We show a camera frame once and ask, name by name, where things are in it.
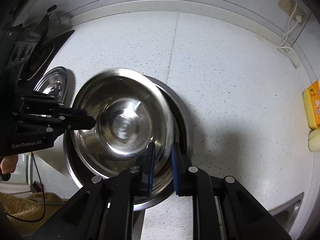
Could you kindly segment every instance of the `stainless steel bowl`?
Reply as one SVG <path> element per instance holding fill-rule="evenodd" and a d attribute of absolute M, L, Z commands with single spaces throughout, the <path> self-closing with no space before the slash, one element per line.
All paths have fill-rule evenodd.
<path fill-rule="evenodd" d="M 157 79 L 148 78 L 158 87 L 170 107 L 174 119 L 174 137 L 179 142 L 181 154 L 191 157 L 194 148 L 193 124 L 185 104 L 167 85 Z M 64 152 L 68 170 L 78 187 L 91 183 L 91 178 L 95 174 L 89 171 L 79 158 L 71 141 L 70 131 L 67 131 L 64 135 Z M 154 187 L 150 197 L 136 197 L 134 199 L 134 211 L 157 205 L 173 193 L 170 160 L 163 168 L 163 172 L 162 176 L 155 177 L 155 180 L 159 182 L 157 188 Z"/>
<path fill-rule="evenodd" d="M 148 78 L 109 69 L 83 85 L 72 107 L 96 120 L 91 130 L 71 133 L 79 157 L 94 174 L 118 175 L 145 154 L 150 141 L 156 144 L 155 176 L 166 165 L 174 136 L 172 114 Z"/>
<path fill-rule="evenodd" d="M 55 67 L 39 80 L 34 90 L 54 96 L 57 101 L 63 103 L 68 86 L 68 71 L 64 67 Z"/>

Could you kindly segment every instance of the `speckled countertop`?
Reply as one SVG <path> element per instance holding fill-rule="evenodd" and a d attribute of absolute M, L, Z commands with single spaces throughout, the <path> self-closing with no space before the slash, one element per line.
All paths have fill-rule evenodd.
<path fill-rule="evenodd" d="M 71 69 L 75 92 L 112 67 L 155 77 L 173 88 L 192 114 L 194 165 L 213 176 L 234 176 L 267 209 L 301 192 L 308 195 L 313 154 L 303 86 L 276 45 L 220 20 L 176 12 L 120 14 L 73 29 L 48 70 Z M 67 172 L 62 137 L 39 155 Z M 146 210 L 141 239 L 164 238 L 192 238 L 190 198 L 172 195 Z"/>

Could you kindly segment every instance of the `wall socket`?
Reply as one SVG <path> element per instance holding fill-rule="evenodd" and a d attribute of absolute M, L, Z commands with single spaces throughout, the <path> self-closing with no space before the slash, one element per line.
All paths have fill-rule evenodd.
<path fill-rule="evenodd" d="M 296 3 L 294 0 L 280 0 L 279 2 L 279 6 L 285 11 L 287 12 L 287 14 L 291 15 L 294 7 L 295 7 Z M 293 19 L 295 20 L 295 17 L 297 15 L 300 15 L 302 20 L 301 23 L 299 23 L 300 25 L 302 25 L 303 21 L 306 19 L 306 14 L 304 13 L 304 11 L 301 10 L 301 8 L 299 6 L 297 6 L 297 9 L 293 15 Z"/>

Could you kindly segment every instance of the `power cord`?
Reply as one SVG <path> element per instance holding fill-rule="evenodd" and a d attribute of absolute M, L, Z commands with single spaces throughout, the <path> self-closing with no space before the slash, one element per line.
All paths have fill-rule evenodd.
<path fill-rule="evenodd" d="M 35 163 L 35 166 L 36 166 L 36 170 L 37 170 L 37 173 L 38 173 L 38 177 L 39 177 L 39 180 L 40 180 L 40 184 L 42 186 L 42 181 L 41 181 L 41 178 L 40 178 L 40 174 L 39 174 L 39 170 L 38 170 L 38 167 L 37 167 L 37 164 L 36 164 L 36 160 L 35 160 L 35 157 L 33 155 L 33 152 L 31 152 L 31 156 L 33 158 L 33 162 Z M 8 214 L 7 212 L 5 212 L 5 214 L 11 218 L 14 218 L 16 220 L 19 220 L 19 221 L 22 221 L 22 222 L 28 222 L 28 223 L 36 223 L 36 222 L 39 222 L 41 221 L 43 218 L 44 218 L 44 215 L 45 215 L 45 197 L 44 197 L 44 189 L 42 189 L 42 196 L 43 196 L 43 213 L 42 213 L 42 216 L 39 218 L 39 219 L 36 219 L 36 220 L 25 220 L 25 219 L 21 219 L 21 218 L 17 218 L 13 215 L 10 215 Z"/>
<path fill-rule="evenodd" d="M 283 54 L 285 54 L 285 55 L 290 59 L 291 63 L 294 65 L 295 68 L 297 68 L 297 67 L 299 66 L 299 56 L 298 56 L 297 52 L 296 52 L 292 47 L 283 46 L 283 45 L 286 43 L 286 41 L 287 41 L 287 39 L 288 39 L 288 36 L 289 36 L 289 33 L 292 32 L 292 31 L 295 29 L 295 27 L 296 27 L 299 23 L 301 23 L 301 21 L 302 21 L 302 17 L 301 17 L 300 15 L 296 15 L 296 17 L 295 17 L 296 23 L 295 23 L 294 26 L 289 30 L 290 21 L 291 21 L 291 19 L 293 18 L 293 15 L 294 15 L 294 13 L 296 12 L 297 7 L 298 7 L 298 0 L 296 0 L 296 4 L 295 4 L 295 6 L 294 6 L 294 10 L 292 11 L 292 14 L 290 15 L 290 18 L 289 18 L 289 21 L 288 21 L 288 24 L 287 24 L 287 32 L 283 35 L 283 37 L 282 37 L 282 43 L 278 46 L 278 50 L 279 50 L 280 52 L 282 52 Z M 288 53 L 289 53 L 290 50 L 292 50 L 292 51 L 297 55 L 298 63 L 295 63 L 295 62 L 291 59 L 291 57 L 289 56 Z"/>

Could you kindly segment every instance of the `finger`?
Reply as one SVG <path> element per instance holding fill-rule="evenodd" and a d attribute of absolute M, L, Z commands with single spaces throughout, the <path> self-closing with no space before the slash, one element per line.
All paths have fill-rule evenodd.
<path fill-rule="evenodd" d="M 3 158 L 0 166 L 2 174 L 14 173 L 17 167 L 18 155 L 6 156 Z"/>

